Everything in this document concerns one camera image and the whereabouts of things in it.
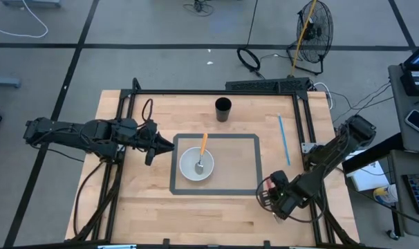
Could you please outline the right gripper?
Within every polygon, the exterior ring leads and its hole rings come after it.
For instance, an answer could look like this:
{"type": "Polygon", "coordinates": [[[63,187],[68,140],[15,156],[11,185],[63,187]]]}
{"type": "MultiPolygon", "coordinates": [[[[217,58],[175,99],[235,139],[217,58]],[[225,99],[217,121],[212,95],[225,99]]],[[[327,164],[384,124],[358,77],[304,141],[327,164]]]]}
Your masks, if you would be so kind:
{"type": "Polygon", "coordinates": [[[256,200],[259,206],[267,212],[275,213],[282,221],[290,217],[297,203],[289,194],[289,180],[283,170],[275,171],[264,178],[256,188],[256,200]],[[271,193],[268,192],[266,179],[272,181],[271,193]]]}

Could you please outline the white ceramic bowl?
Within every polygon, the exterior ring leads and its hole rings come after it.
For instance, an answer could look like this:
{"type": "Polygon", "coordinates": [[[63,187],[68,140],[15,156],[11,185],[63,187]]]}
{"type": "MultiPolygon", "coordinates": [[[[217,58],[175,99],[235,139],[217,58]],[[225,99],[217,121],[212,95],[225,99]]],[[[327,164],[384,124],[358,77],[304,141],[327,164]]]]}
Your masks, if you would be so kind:
{"type": "Polygon", "coordinates": [[[203,181],[214,171],[214,157],[207,149],[201,155],[200,147],[191,147],[181,155],[179,168],[186,179],[203,181]]]}

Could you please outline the spoon with orange handle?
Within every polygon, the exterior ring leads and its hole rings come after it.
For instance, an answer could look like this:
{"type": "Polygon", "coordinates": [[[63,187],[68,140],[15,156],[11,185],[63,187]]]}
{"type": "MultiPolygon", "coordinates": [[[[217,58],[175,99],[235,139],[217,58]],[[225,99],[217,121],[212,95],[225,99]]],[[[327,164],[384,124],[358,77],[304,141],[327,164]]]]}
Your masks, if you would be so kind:
{"type": "Polygon", "coordinates": [[[202,159],[203,159],[203,154],[205,153],[205,147],[206,147],[206,144],[207,144],[207,139],[208,139],[208,134],[204,133],[201,148],[200,148],[200,152],[199,152],[199,159],[196,162],[195,168],[194,168],[197,174],[202,174],[203,173],[202,159]]]}

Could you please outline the blue drinking straw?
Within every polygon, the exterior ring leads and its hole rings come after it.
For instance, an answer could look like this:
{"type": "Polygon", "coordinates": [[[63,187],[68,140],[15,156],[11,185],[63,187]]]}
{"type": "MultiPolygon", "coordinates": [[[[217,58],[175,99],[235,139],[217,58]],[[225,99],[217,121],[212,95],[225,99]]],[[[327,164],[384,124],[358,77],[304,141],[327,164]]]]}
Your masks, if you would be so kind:
{"type": "Polygon", "coordinates": [[[278,113],[277,116],[278,116],[278,119],[279,119],[279,126],[280,126],[280,130],[281,130],[283,147],[284,147],[284,150],[285,150],[287,165],[288,166],[291,166],[290,154],[289,154],[289,151],[288,151],[288,144],[287,144],[287,140],[286,140],[286,134],[285,134],[284,124],[283,124],[283,118],[282,118],[282,116],[281,116],[280,113],[278,113]]]}

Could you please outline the black plastic cup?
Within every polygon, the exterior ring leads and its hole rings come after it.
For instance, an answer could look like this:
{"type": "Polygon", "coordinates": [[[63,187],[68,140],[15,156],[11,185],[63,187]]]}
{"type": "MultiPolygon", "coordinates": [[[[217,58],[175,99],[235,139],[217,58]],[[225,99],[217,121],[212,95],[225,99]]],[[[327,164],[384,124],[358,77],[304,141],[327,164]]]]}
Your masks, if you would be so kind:
{"type": "Polygon", "coordinates": [[[219,122],[226,122],[232,108],[230,99],[221,97],[215,101],[216,119],[219,122]]]}

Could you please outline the translucent mat with grey border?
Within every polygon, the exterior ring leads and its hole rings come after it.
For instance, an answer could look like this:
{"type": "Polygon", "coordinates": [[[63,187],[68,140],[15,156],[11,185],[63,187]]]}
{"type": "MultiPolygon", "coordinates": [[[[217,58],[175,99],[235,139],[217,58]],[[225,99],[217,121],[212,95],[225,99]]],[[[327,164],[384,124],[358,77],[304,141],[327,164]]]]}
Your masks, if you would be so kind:
{"type": "Polygon", "coordinates": [[[200,147],[203,134],[174,136],[169,190],[174,195],[253,196],[263,179],[259,137],[253,133],[211,133],[207,149],[214,157],[214,171],[203,181],[191,181],[180,172],[185,150],[200,147]]]}

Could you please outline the white box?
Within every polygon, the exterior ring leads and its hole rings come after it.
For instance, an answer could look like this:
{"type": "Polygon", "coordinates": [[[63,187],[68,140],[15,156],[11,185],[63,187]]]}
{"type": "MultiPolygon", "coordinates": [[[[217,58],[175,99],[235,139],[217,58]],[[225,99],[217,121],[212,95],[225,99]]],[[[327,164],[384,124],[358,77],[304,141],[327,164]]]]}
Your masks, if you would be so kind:
{"type": "Polygon", "coordinates": [[[379,187],[389,185],[387,176],[378,161],[372,162],[367,166],[348,173],[347,178],[350,178],[358,192],[373,190],[379,187]]]}

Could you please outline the canister with yellow-blue label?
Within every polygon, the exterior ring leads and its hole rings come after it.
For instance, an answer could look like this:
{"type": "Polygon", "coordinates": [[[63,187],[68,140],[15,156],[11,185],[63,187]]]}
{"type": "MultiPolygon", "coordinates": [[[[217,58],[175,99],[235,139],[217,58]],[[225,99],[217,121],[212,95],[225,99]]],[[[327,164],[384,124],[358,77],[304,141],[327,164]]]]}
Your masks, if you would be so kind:
{"type": "Polygon", "coordinates": [[[379,187],[373,190],[373,198],[381,204],[392,205],[398,202],[396,184],[379,187]]]}

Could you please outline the black perforated box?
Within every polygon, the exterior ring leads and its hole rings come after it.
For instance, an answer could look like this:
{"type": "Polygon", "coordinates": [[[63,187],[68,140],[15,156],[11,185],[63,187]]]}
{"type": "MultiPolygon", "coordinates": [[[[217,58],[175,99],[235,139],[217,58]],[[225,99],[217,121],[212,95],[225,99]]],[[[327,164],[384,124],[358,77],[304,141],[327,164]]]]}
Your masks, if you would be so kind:
{"type": "Polygon", "coordinates": [[[270,80],[232,81],[225,83],[228,91],[307,91],[312,87],[308,77],[287,77],[270,80]]]}

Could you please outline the dark grey desk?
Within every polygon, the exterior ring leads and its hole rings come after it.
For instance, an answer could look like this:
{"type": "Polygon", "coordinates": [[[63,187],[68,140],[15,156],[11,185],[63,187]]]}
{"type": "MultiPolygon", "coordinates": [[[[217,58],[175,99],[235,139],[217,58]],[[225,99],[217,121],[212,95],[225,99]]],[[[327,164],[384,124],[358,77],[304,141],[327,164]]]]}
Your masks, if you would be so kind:
{"type": "MultiPolygon", "coordinates": [[[[388,157],[389,168],[392,170],[392,181],[396,184],[398,193],[397,209],[412,218],[419,220],[419,214],[416,212],[413,202],[409,197],[406,185],[402,179],[403,175],[419,174],[419,154],[405,151],[393,150],[388,157]]],[[[399,216],[400,234],[404,233],[419,237],[419,223],[399,216]]]]}

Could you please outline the grey side table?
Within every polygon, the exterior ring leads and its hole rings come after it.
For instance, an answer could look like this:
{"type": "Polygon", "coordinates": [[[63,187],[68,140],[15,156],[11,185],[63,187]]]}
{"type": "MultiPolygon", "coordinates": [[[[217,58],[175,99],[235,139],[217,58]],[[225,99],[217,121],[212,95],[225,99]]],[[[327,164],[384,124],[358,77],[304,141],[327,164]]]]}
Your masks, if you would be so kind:
{"type": "Polygon", "coordinates": [[[406,94],[402,82],[400,81],[400,77],[403,75],[402,68],[400,66],[391,65],[388,67],[388,72],[403,147],[407,151],[419,153],[419,132],[405,122],[405,118],[411,111],[419,111],[419,104],[416,104],[419,101],[419,97],[410,97],[406,94]]]}

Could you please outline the black floor fan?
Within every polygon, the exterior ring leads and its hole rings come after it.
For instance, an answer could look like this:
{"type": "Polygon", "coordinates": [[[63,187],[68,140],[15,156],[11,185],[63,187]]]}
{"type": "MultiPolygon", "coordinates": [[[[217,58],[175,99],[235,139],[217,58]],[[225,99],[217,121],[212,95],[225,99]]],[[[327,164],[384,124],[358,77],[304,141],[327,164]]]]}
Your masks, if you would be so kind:
{"type": "Polygon", "coordinates": [[[297,13],[296,38],[286,52],[293,68],[319,75],[324,72],[324,59],[333,42],[333,17],[328,6],[320,0],[309,1],[297,13]],[[320,71],[297,65],[298,61],[320,64],[320,71]]]}

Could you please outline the black laptop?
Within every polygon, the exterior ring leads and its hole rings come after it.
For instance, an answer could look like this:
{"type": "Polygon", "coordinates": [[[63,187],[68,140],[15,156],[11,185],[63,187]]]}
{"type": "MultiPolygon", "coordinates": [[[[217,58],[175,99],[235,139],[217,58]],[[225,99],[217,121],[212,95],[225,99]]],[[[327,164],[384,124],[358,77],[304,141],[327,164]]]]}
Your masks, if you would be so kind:
{"type": "Polygon", "coordinates": [[[402,64],[400,81],[408,96],[419,96],[419,49],[402,64]]]}

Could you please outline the grey cart base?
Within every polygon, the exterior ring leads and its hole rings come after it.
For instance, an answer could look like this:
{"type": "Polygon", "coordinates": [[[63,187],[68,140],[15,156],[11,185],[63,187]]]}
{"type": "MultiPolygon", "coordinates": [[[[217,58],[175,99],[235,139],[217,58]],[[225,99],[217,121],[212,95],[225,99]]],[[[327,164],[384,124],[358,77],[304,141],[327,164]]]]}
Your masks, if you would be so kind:
{"type": "Polygon", "coordinates": [[[0,0],[0,2],[5,6],[61,8],[60,0],[0,0]]]}

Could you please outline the black aluminium rig frame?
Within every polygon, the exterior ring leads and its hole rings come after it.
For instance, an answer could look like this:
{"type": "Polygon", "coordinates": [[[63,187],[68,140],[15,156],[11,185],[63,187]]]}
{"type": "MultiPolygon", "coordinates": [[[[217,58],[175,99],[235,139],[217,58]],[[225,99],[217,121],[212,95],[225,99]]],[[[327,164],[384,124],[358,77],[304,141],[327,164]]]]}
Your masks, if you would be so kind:
{"type": "MultiPolygon", "coordinates": [[[[230,94],[233,107],[227,122],[215,118],[214,103],[225,91],[191,91],[153,95],[154,120],[163,137],[178,133],[254,133],[259,137],[262,172],[282,169],[289,178],[302,171],[296,118],[301,118],[304,138],[328,142],[335,133],[321,92],[310,92],[307,102],[294,110],[292,99],[283,95],[230,94]],[[283,124],[290,154],[287,165],[277,114],[283,124]]],[[[171,156],[155,157],[151,166],[145,157],[130,149],[125,157],[123,177],[115,214],[104,213],[99,235],[104,237],[113,224],[113,243],[186,246],[314,246],[338,241],[325,219],[308,222],[310,209],[297,208],[278,224],[253,196],[174,195],[169,190],[171,156]]]]}

